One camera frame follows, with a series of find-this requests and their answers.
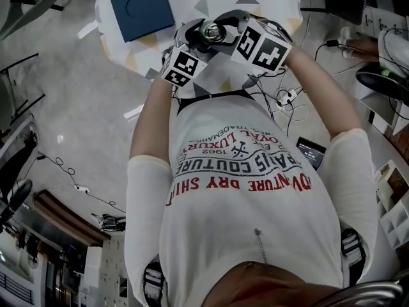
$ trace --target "white t-shirt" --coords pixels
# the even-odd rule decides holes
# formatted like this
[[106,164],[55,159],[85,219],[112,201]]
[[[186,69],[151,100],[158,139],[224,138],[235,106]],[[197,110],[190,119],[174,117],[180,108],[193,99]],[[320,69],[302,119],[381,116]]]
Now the white t-shirt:
[[171,166],[149,156],[128,164],[125,261],[146,305],[145,267],[159,253],[172,307],[201,306],[234,266],[266,261],[309,283],[342,287],[340,223],[373,258],[378,224],[366,133],[332,140],[321,178],[255,101],[219,97],[177,117]]

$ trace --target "sleeve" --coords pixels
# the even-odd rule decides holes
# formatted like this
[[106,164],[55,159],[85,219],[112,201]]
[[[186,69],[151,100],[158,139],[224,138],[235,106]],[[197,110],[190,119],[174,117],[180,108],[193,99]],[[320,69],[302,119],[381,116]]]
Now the sleeve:
[[372,263],[378,229],[372,165],[366,133],[353,129],[331,141],[318,172],[340,221],[362,238],[367,255],[362,275]]
[[143,292],[146,266],[159,254],[159,237],[172,171],[161,159],[142,155],[128,162],[125,265],[135,298],[147,306]]

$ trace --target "table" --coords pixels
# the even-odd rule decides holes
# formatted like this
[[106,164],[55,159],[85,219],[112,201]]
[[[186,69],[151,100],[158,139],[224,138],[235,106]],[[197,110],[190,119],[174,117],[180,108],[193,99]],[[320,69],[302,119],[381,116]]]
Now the table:
[[[176,25],[144,36],[133,42],[124,42],[111,0],[96,0],[95,13],[100,39],[107,57],[147,79],[154,79],[162,68],[162,52],[173,45],[175,31],[190,20],[216,19],[222,13],[242,9],[281,24],[293,34],[302,23],[300,0],[169,0]],[[228,28],[228,36],[236,36],[236,29]],[[219,53],[194,81],[183,87],[196,96],[240,90],[254,86],[247,74],[254,69],[230,61],[230,56]]]

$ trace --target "power strip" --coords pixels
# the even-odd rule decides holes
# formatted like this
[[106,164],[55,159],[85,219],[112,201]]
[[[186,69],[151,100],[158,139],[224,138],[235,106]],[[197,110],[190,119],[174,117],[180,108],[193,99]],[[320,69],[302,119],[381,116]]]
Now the power strip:
[[278,109],[285,110],[284,106],[292,103],[296,97],[297,97],[297,93],[295,92],[295,90],[290,89],[286,92],[285,95],[277,99],[277,102],[275,103],[275,105],[277,106]]

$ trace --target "triangle pattern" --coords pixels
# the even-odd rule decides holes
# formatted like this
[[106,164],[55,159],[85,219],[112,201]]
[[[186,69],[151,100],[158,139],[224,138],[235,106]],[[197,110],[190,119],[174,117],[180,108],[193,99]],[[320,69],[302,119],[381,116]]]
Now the triangle pattern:
[[155,79],[158,74],[159,72],[157,70],[154,70],[153,68],[149,68],[148,73],[146,73],[145,77],[147,79]]
[[207,0],[200,0],[194,7],[196,10],[199,10],[201,13],[209,17],[209,8],[207,6]]
[[227,79],[227,80],[224,81],[224,83],[220,87],[220,91],[221,92],[230,92],[231,91],[230,79]]
[[135,55],[132,51],[128,53],[128,56],[125,60],[126,66],[131,69],[132,71],[136,72],[137,67],[136,67],[136,61],[135,61]]
[[293,28],[293,32],[295,32],[301,26],[301,20],[298,18],[288,17],[287,22]]
[[204,88],[201,86],[198,86],[195,82],[193,82],[193,88],[194,88],[194,94],[197,97],[202,97],[203,95],[209,95],[210,93],[207,92]]
[[236,4],[259,4],[257,0],[238,0]]
[[263,14],[261,12],[261,6],[257,6],[257,8],[253,11],[253,15],[258,16],[258,17],[263,16]]
[[105,35],[101,35],[101,42],[102,42],[102,47],[104,48],[105,55],[108,58],[110,58],[111,53],[109,52],[107,38],[105,37]]
[[143,36],[142,38],[139,38],[138,41],[147,45],[149,48],[159,51],[158,38],[155,33]]

